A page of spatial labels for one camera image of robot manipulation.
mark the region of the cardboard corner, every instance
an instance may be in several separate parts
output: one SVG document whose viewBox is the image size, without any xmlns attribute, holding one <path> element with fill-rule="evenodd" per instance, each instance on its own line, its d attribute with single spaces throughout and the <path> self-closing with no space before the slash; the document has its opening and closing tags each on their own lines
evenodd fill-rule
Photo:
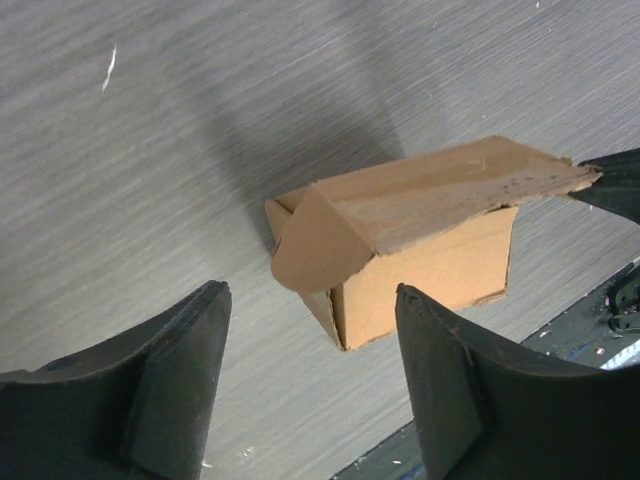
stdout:
<svg viewBox="0 0 640 480">
<path fill-rule="evenodd" d="M 276 245 L 280 241 L 282 230 L 289 221 L 297 206 L 302 201 L 304 189 L 294 190 L 265 202 L 265 212 L 271 228 L 271 233 Z M 348 349 L 340 338 L 338 327 L 335 321 L 334 305 L 331 300 L 331 292 L 300 293 L 300 298 L 306 307 L 311 311 L 318 323 L 325 330 L 327 335 L 333 340 L 341 351 Z"/>
<path fill-rule="evenodd" d="M 280 232 L 271 272 L 295 292 L 325 292 L 373 254 L 361 232 L 312 185 Z"/>
</svg>

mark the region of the curved cardboard flap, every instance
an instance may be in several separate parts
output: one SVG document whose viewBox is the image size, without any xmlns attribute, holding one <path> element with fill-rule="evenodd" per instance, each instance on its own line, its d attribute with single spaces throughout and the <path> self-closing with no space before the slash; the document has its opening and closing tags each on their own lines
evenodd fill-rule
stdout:
<svg viewBox="0 0 640 480">
<path fill-rule="evenodd" d="M 271 272 L 296 292 L 321 292 L 361 270 L 373 250 L 313 186 L 304 195 L 271 260 Z"/>
</svg>

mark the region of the open box lid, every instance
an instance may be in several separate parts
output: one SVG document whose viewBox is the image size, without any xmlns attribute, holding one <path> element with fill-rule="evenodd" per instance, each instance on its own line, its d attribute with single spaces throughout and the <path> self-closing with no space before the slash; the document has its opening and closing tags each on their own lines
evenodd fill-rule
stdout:
<svg viewBox="0 0 640 480">
<path fill-rule="evenodd" d="M 323 292 L 375 256 L 500 208 L 589 187 L 600 174 L 568 159 L 489 137 L 320 180 L 284 201 L 271 269 L 296 292 Z"/>
</svg>

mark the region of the black plastic part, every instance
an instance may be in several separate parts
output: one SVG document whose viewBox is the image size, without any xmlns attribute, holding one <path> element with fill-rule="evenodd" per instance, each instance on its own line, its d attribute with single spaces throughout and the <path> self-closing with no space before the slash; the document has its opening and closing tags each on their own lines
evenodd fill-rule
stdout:
<svg viewBox="0 0 640 480">
<path fill-rule="evenodd" d="M 618 406 L 640 395 L 640 366 L 535 352 L 412 287 L 396 314 L 429 480 L 638 478 L 640 412 Z"/>
<path fill-rule="evenodd" d="M 602 285 L 544 325 L 521 345 L 574 363 L 602 367 L 640 340 L 640 335 L 615 335 L 609 327 L 608 298 L 628 292 L 639 271 L 629 264 Z M 411 421 L 332 480 L 426 480 L 415 422 Z"/>
<path fill-rule="evenodd" d="M 0 478 L 195 480 L 231 294 L 208 282 L 166 312 L 34 372 L 0 375 Z"/>
<path fill-rule="evenodd" d="M 602 177 L 590 188 L 570 193 L 570 197 L 640 223 L 640 148 L 580 165 L 598 168 Z"/>
</svg>

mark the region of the brown cardboard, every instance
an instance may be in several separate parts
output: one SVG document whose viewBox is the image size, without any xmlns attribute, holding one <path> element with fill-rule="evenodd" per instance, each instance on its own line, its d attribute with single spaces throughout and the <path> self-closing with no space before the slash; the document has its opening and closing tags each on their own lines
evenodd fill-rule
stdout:
<svg viewBox="0 0 640 480">
<path fill-rule="evenodd" d="M 271 270 L 354 350 L 395 331 L 398 283 L 452 309 L 503 296 L 517 206 L 599 176 L 489 137 L 320 180 L 266 202 Z"/>
</svg>

